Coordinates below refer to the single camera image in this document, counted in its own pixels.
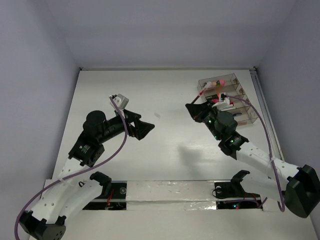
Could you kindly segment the pink black highlighter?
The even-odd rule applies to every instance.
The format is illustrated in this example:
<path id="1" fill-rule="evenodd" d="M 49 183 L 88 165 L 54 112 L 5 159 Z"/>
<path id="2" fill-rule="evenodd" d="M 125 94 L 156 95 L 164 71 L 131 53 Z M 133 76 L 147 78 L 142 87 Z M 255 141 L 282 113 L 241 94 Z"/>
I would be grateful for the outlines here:
<path id="1" fill-rule="evenodd" d="M 220 100 L 219 100 L 219 99 L 217 99 L 217 98 L 214 98 L 214 99 L 212 100 L 212 102 L 213 102 L 214 104 L 216 104 L 216 103 L 219 103 L 219 102 L 220 102 Z"/>

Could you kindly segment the orange black highlighter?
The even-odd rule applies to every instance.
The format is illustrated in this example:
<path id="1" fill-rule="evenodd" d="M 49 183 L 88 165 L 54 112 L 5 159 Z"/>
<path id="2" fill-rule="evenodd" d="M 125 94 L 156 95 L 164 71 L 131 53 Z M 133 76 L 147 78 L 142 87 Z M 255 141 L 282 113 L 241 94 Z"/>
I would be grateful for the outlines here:
<path id="1" fill-rule="evenodd" d="M 218 93 L 218 94 L 213 94 L 213 95 L 207 96 L 207 97 L 206 97 L 206 100 L 210 101 L 210 100 L 212 100 L 212 99 L 219 99 L 219 97 L 220 97 L 220 94 L 219 94 L 219 93 Z"/>

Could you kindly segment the red gel pen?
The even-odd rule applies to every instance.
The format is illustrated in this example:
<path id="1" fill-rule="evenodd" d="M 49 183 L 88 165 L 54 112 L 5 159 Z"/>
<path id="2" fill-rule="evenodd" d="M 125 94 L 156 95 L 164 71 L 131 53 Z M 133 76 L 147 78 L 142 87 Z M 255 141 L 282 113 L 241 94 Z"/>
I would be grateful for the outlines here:
<path id="1" fill-rule="evenodd" d="M 202 88 L 202 90 L 198 93 L 198 95 L 194 98 L 191 104 L 194 104 L 202 95 L 203 93 L 212 86 L 212 82 L 206 82 Z"/>

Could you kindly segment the white pen blue cap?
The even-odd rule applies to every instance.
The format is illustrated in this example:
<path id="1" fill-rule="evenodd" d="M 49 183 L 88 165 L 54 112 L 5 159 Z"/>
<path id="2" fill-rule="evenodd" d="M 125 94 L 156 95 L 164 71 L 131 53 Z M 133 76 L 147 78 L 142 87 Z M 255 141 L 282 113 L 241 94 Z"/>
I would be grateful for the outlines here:
<path id="1" fill-rule="evenodd" d="M 236 109 L 236 107 L 234 107 L 234 106 L 228 106 L 228 107 L 222 108 L 221 111 L 230 111 L 230 110 L 234 110 L 234 109 Z"/>

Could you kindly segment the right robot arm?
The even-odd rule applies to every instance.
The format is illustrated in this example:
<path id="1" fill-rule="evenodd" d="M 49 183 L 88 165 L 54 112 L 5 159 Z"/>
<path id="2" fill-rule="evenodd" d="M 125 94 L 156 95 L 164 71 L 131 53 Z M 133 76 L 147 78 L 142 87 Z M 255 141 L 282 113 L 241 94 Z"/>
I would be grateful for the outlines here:
<path id="1" fill-rule="evenodd" d="M 187 103 L 185 107 L 195 122 L 206 125 L 225 155 L 265 175 L 260 181 L 247 181 L 246 172 L 241 179 L 232 181 L 230 190 L 235 196 L 246 192 L 266 196 L 300 218 L 307 218 L 319 204 L 320 180 L 314 168 L 307 164 L 296 166 L 264 152 L 236 131 L 238 123 L 230 112 L 209 102 Z"/>

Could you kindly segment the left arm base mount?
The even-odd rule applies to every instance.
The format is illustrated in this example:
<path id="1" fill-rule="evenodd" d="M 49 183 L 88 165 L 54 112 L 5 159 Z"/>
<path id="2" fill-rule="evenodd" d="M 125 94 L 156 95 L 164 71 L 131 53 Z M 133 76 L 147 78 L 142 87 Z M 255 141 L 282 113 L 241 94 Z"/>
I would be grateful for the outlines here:
<path id="1" fill-rule="evenodd" d="M 112 182 L 108 195 L 98 196 L 89 202 L 83 210 L 91 211 L 122 211 L 127 209 L 127 182 Z"/>

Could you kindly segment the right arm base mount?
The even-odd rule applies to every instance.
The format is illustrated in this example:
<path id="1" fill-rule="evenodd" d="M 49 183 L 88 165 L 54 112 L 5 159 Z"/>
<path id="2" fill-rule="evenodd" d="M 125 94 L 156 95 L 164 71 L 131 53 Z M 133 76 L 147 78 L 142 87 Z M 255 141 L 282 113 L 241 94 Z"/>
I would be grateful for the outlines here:
<path id="1" fill-rule="evenodd" d="M 241 170 L 231 180 L 214 183 L 211 192 L 216 198 L 218 210 L 263 209 L 263 201 L 259 194 L 245 192 L 241 182 L 250 172 Z"/>

